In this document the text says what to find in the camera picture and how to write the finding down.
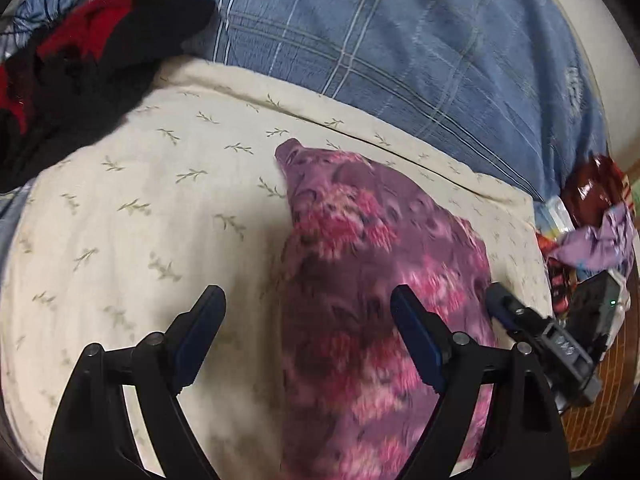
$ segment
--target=purple cloth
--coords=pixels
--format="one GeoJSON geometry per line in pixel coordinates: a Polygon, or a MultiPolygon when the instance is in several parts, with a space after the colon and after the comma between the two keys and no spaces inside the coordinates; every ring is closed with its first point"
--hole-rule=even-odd
{"type": "Polygon", "coordinates": [[[607,209],[599,228],[581,227],[570,231],[552,250],[549,258],[576,269],[600,272],[617,269],[629,277],[634,264],[634,222],[624,202],[607,209]]]}
{"type": "MultiPolygon", "coordinates": [[[[484,310],[484,243],[403,174],[356,153],[276,150],[293,231],[283,250],[282,469],[287,479],[392,480],[438,400],[389,310],[407,283],[452,331],[495,338],[484,310]]],[[[475,456],[483,386],[460,454],[475,456]]]]}

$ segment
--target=metal screw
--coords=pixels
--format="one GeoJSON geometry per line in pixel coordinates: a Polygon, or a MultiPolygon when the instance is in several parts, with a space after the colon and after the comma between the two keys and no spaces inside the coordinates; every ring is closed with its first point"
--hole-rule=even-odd
{"type": "Polygon", "coordinates": [[[464,346],[469,343],[469,336],[464,332],[456,332],[453,335],[453,342],[457,345],[464,346]]]}
{"type": "Polygon", "coordinates": [[[162,341],[164,341],[164,334],[162,332],[152,332],[145,337],[145,343],[149,346],[159,345],[162,341]]]}
{"type": "Polygon", "coordinates": [[[527,343],[526,341],[520,341],[516,345],[516,348],[518,349],[518,352],[520,352],[523,355],[529,355],[531,353],[531,351],[533,350],[533,348],[531,348],[531,345],[529,343],[527,343]]]}
{"type": "Polygon", "coordinates": [[[86,354],[89,357],[93,357],[94,355],[96,355],[98,352],[100,351],[100,345],[98,345],[98,343],[91,343],[87,348],[86,348],[86,354]]]}

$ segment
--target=white wall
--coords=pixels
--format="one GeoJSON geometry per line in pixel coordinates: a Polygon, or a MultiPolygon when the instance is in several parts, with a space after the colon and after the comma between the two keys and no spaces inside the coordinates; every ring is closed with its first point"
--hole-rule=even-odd
{"type": "Polygon", "coordinates": [[[622,170],[640,158],[640,65],[602,0],[556,0],[582,43],[609,129],[609,151],[622,170]]]}

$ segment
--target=purple pillow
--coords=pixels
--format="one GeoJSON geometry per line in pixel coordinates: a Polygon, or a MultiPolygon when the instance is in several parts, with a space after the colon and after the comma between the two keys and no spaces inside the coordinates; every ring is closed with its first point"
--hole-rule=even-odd
{"type": "MultiPolygon", "coordinates": [[[[356,153],[281,144],[293,231],[282,253],[287,479],[392,480],[438,400],[389,311],[396,285],[454,331],[495,345],[484,243],[417,184],[356,153]]],[[[460,460],[475,456],[483,386],[460,460]]]]}

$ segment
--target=red and black cloth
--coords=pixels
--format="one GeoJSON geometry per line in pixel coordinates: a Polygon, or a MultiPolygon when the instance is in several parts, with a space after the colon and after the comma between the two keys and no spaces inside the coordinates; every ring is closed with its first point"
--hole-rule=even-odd
{"type": "Polygon", "coordinates": [[[110,133],[215,18],[212,0],[94,0],[36,30],[0,66],[0,192],[110,133]]]}

